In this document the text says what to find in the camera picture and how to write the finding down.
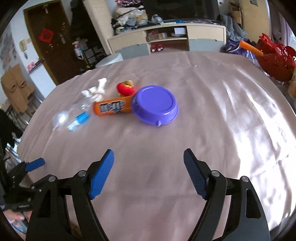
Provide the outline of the person left hand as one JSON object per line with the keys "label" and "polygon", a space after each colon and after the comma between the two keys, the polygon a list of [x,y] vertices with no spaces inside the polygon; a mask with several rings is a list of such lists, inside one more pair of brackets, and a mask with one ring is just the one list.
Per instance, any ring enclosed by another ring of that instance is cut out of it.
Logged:
{"label": "person left hand", "polygon": [[27,219],[27,221],[30,221],[32,211],[13,212],[11,210],[6,210],[4,211],[4,215],[16,232],[22,235],[26,234],[26,231],[24,230],[23,227],[21,227],[19,222],[24,221],[25,218]]}

